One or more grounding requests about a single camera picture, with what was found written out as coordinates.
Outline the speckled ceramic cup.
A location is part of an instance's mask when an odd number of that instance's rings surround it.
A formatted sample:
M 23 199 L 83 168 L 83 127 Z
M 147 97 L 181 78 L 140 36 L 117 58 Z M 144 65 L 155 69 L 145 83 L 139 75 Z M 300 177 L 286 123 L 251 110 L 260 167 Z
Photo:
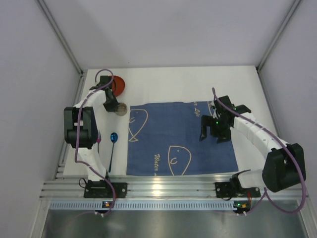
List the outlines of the speckled ceramic cup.
M 118 108 L 115 111 L 117 116 L 124 116 L 127 114 L 127 105 L 125 103 L 119 103 Z

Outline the blue embroidered cloth placemat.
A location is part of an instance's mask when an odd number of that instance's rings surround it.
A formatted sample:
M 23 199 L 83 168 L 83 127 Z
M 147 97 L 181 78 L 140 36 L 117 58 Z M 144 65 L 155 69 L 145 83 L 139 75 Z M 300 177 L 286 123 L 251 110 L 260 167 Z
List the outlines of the blue embroidered cloth placemat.
M 189 176 L 238 171 L 232 142 L 208 135 L 200 141 L 201 118 L 211 101 L 148 103 L 131 106 L 127 174 Z

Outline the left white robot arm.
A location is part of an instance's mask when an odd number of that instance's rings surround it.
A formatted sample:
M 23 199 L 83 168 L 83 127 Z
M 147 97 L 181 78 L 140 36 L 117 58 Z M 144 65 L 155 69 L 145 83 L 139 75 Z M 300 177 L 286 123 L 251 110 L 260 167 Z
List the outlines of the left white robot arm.
M 107 175 L 98 152 L 100 133 L 95 112 L 100 107 L 110 113 L 118 110 L 119 102 L 112 91 L 113 80 L 113 76 L 102 75 L 84 99 L 64 109 L 64 139 L 75 149 L 74 161 L 86 166 L 90 181 L 104 180 Z

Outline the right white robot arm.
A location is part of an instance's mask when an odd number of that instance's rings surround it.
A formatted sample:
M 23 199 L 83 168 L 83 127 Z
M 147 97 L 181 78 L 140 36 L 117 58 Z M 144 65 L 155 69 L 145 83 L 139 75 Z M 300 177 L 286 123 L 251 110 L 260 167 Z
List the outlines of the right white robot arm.
M 229 142 L 231 131 L 240 132 L 260 152 L 263 167 L 234 174 L 231 183 L 235 189 L 262 187 L 279 192 L 306 180 L 304 150 L 298 143 L 290 144 L 260 124 L 245 105 L 234 105 L 228 96 L 216 98 L 211 104 L 211 115 L 201 118 L 200 140 L 207 135 L 217 143 Z

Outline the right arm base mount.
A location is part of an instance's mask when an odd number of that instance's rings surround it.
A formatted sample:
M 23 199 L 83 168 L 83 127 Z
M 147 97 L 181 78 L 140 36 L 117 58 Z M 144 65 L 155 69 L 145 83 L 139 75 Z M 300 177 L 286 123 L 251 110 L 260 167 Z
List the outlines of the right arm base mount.
M 240 185 L 237 175 L 233 175 L 229 181 L 216 182 L 215 184 L 216 197 L 223 200 L 232 198 L 258 198 L 261 196 L 260 189 L 257 187 L 243 188 Z

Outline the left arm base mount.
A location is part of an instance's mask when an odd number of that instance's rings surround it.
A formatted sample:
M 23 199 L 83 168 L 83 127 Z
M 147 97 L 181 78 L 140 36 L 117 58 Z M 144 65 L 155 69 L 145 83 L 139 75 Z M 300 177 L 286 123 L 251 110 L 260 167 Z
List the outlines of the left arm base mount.
M 111 182 L 115 192 L 115 198 L 125 198 L 128 184 L 125 182 Z M 113 198 L 110 185 L 104 181 L 88 180 L 85 184 L 84 198 Z

